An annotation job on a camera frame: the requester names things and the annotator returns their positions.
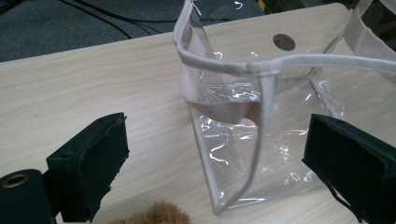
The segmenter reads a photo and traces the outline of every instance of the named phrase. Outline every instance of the bag strap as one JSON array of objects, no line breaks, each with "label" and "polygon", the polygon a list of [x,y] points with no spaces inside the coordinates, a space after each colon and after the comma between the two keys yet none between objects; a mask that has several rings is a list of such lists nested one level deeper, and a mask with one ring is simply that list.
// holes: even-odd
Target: bag strap
[{"label": "bag strap", "polygon": [[396,1],[395,0],[379,0],[382,5],[389,9],[393,14],[396,15]]},{"label": "bag strap", "polygon": [[358,56],[396,62],[396,52],[376,36],[361,19],[372,2],[373,0],[361,0],[358,3],[344,31],[344,39],[350,49]]},{"label": "bag strap", "polygon": [[329,189],[329,191],[332,194],[332,196],[334,197],[334,199],[337,200],[337,202],[339,202],[343,206],[345,206],[347,209],[349,209],[349,211],[351,211],[353,213],[353,215],[355,215],[355,217],[359,221],[359,223],[362,223],[360,213],[354,207],[349,205],[349,203],[345,202],[342,198],[338,197],[337,191],[334,189],[334,187],[328,180],[324,180],[322,178],[321,178],[321,180],[326,185],[326,187]]}]

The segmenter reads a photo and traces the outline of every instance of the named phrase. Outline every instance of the brown plush toy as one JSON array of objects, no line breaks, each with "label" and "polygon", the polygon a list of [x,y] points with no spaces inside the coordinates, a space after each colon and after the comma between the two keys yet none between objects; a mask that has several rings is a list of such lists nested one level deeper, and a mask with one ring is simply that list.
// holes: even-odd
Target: brown plush toy
[{"label": "brown plush toy", "polygon": [[137,213],[111,224],[191,224],[191,221],[189,215],[174,204],[160,201],[144,213]]}]

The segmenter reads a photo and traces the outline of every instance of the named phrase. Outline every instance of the black cable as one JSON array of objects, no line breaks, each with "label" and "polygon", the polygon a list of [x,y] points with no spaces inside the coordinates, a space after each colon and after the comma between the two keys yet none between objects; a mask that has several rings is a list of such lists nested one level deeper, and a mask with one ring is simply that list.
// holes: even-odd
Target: black cable
[{"label": "black cable", "polygon": [[[177,22],[177,20],[161,20],[161,21],[156,21],[156,20],[154,20],[154,21],[149,21],[149,20],[139,20],[139,19],[127,18],[127,17],[123,17],[123,16],[120,16],[120,15],[114,14],[114,13],[112,13],[112,12],[109,12],[109,11],[107,11],[107,10],[104,10],[104,9],[102,9],[102,8],[100,8],[100,7],[91,5],[91,4],[89,4],[89,3],[87,3],[87,2],[85,2],[85,1],[83,1],[83,0],[74,0],[74,1],[76,1],[76,2],[78,2],[78,3],[80,3],[80,4],[82,4],[82,5],[84,5],[84,6],[86,6],[86,7],[90,7],[90,8],[92,8],[92,9],[98,11],[98,12],[101,12],[101,13],[103,13],[103,14],[109,16],[109,17],[113,17],[113,18],[118,19],[118,20],[121,20],[121,21],[128,21],[128,22],[145,22],[145,23],[167,23],[167,22],[169,22],[169,23],[174,23],[174,22]],[[230,20],[229,20],[229,19],[200,19],[200,21],[230,21]]]},{"label": "black cable", "polygon": [[106,11],[100,7],[96,7],[96,6],[91,5],[91,4],[89,4],[85,1],[82,1],[82,0],[74,0],[74,1],[84,5],[86,7],[90,7],[98,12],[101,12],[109,17],[113,17],[113,18],[121,20],[121,21],[146,22],[146,23],[166,23],[166,22],[176,22],[177,21],[177,20],[147,21],[147,20],[131,19],[131,18],[126,18],[126,17],[120,16],[120,15],[114,14],[112,12]]},{"label": "black cable", "polygon": [[96,6],[94,6],[94,5],[91,5],[91,4],[89,4],[89,3],[87,3],[87,2],[84,2],[84,1],[82,1],[82,0],[75,0],[75,1],[78,2],[78,3],[80,3],[80,4],[82,4],[82,5],[85,6],[85,7],[90,7],[91,9],[96,10],[96,11],[98,11],[98,12],[100,12],[100,13],[103,13],[103,14],[109,16],[109,17],[112,17],[112,18],[115,18],[115,19],[121,20],[121,21],[130,22],[131,24],[134,24],[134,25],[138,26],[140,29],[144,30],[148,35],[151,35],[151,34],[149,33],[148,30],[146,30],[146,29],[143,28],[142,26],[145,26],[145,27],[147,27],[147,28],[149,28],[149,29],[151,29],[151,30],[157,32],[158,34],[161,34],[161,32],[160,32],[159,30],[157,30],[157,29],[155,29],[155,28],[153,28],[153,27],[151,27],[151,26],[148,26],[148,25],[146,25],[146,24],[140,23],[140,22],[147,22],[147,21],[125,18],[125,17],[122,17],[122,16],[120,16],[120,15],[117,15],[117,14],[111,13],[111,12],[109,12],[109,11],[106,11],[106,10],[104,10],[104,9],[102,9],[102,8],[99,8],[99,7],[96,7]]},{"label": "black cable", "polygon": [[93,17],[95,17],[96,19],[98,19],[98,20],[100,20],[100,21],[103,21],[103,22],[105,22],[105,23],[111,25],[112,27],[116,28],[118,31],[120,31],[121,33],[123,33],[126,37],[128,37],[128,39],[131,39],[131,36],[130,36],[130,35],[128,35],[125,31],[123,31],[120,27],[118,27],[116,24],[112,23],[111,21],[107,21],[107,20],[105,20],[105,19],[103,19],[103,18],[101,18],[101,17],[99,17],[99,16],[96,16],[95,14],[91,13],[90,11],[85,10],[85,9],[82,8],[82,7],[75,6],[75,5],[73,5],[73,4],[71,4],[71,3],[68,3],[68,2],[66,2],[66,1],[64,1],[64,0],[59,0],[59,1],[62,2],[62,3],[64,3],[64,4],[69,5],[70,7],[74,7],[74,8],[76,8],[76,9],[78,9],[78,10],[81,10],[81,11],[87,13],[88,15],[93,16]]}]

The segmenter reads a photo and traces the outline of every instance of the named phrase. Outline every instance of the metal grommet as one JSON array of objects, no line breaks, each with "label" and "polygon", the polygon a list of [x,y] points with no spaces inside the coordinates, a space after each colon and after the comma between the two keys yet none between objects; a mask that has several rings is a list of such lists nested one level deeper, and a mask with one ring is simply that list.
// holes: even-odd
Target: metal grommet
[{"label": "metal grommet", "polygon": [[24,174],[14,175],[4,180],[3,183],[1,183],[1,187],[3,187],[4,189],[12,189],[19,185],[22,185],[28,179],[29,179],[29,175],[24,175]]}]

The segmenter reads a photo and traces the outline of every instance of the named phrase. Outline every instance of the transparent vinyl bag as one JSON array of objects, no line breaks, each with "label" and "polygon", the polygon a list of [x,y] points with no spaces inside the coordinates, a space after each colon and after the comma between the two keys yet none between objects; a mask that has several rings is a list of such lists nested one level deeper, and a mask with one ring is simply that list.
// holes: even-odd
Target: transparent vinyl bag
[{"label": "transparent vinyl bag", "polygon": [[325,188],[301,162],[313,113],[396,146],[396,53],[361,19],[372,1],[222,18],[245,2],[204,27],[215,3],[186,0],[174,32],[215,214]]}]

